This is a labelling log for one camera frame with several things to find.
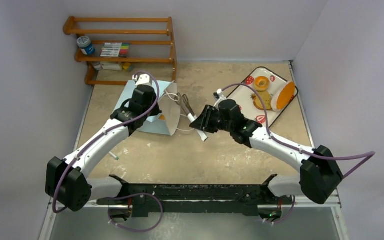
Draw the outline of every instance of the wooden spice rack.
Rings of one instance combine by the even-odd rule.
[[[81,29],[78,23],[167,23],[164,30],[134,30],[134,29]],[[88,71],[84,79],[87,85],[126,85],[125,81],[96,81],[93,80],[97,71],[90,62],[123,62],[123,63],[152,63],[152,64],[172,64],[173,74],[172,81],[176,80],[177,71],[177,54],[175,34],[173,31],[173,21],[168,18],[93,18],[93,17],[73,17],[70,16],[64,25],[63,31],[66,35],[76,34],[81,37],[87,34],[120,34],[120,35],[167,35],[169,41],[129,41],[129,40],[92,40],[93,44],[103,43],[130,43],[131,45],[168,45],[170,48],[169,58],[130,58],[130,57],[95,57],[84,55],[80,49],[75,54],[77,62],[88,62]]]

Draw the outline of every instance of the light blue bag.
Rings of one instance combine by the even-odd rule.
[[[146,119],[145,123],[138,131],[152,134],[162,134],[172,136],[175,134],[179,125],[181,107],[171,100],[168,96],[163,96],[165,90],[168,93],[177,94],[178,86],[174,82],[169,81],[157,81],[159,85],[159,97],[158,106],[162,111],[157,116],[150,116]],[[152,82],[152,87],[157,92],[157,87]],[[122,103],[132,97],[133,91],[136,88],[136,83],[133,80],[129,80],[115,105],[114,110],[119,109]]]

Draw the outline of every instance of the white wall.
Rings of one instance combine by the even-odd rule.
[[[376,151],[339,194],[351,239],[384,239],[384,1],[329,0],[294,70],[315,143]]]
[[[65,0],[75,17],[173,18],[179,60],[293,59],[327,0]]]
[[[73,150],[90,87],[62,0],[0,0],[0,239],[39,237],[53,156]]]

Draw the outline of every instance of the beige tabletop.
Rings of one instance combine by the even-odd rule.
[[[182,94],[188,95],[191,107],[199,115],[206,104],[214,104],[213,93],[217,89],[243,81],[257,67],[266,67],[292,81],[286,63],[182,62],[178,65],[177,87]],[[171,68],[165,64],[149,64],[139,69],[149,71],[158,80],[171,79]],[[98,80],[126,80],[129,77],[131,79],[131,74],[125,72],[104,70],[99,73]],[[94,87],[79,146],[109,119],[123,89],[123,86]],[[189,121],[181,117],[179,128],[188,129],[188,126]],[[271,129],[298,144],[311,145],[297,98]],[[130,183],[261,184],[272,174],[297,173],[267,153],[237,144],[227,132],[219,131],[208,136],[209,139],[202,142],[196,131],[176,131],[173,136],[137,131],[112,150],[119,160],[107,155],[90,178],[114,174]]]

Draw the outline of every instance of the tray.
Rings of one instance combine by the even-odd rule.
[[[259,76],[264,76],[270,80],[270,86],[267,91],[272,97],[288,82],[287,80],[277,75],[270,69],[260,66],[257,67],[250,75],[248,75],[242,83],[254,88],[254,81],[252,79],[249,79],[249,77],[253,77],[253,79],[255,80]],[[267,110],[269,127],[271,127],[276,122],[278,117],[282,115],[282,113],[288,108],[292,100],[294,100],[295,97],[298,95],[298,92],[298,88],[295,87],[295,93],[293,94],[292,98],[284,109],[280,111]],[[251,98],[252,94],[253,91],[251,91],[249,88],[244,86],[238,86],[232,91],[231,94],[227,96],[227,98],[236,101],[236,103],[240,106],[243,115],[247,119],[255,120],[260,124],[265,124],[266,117],[264,116],[264,111],[259,110],[254,106],[254,101]]]

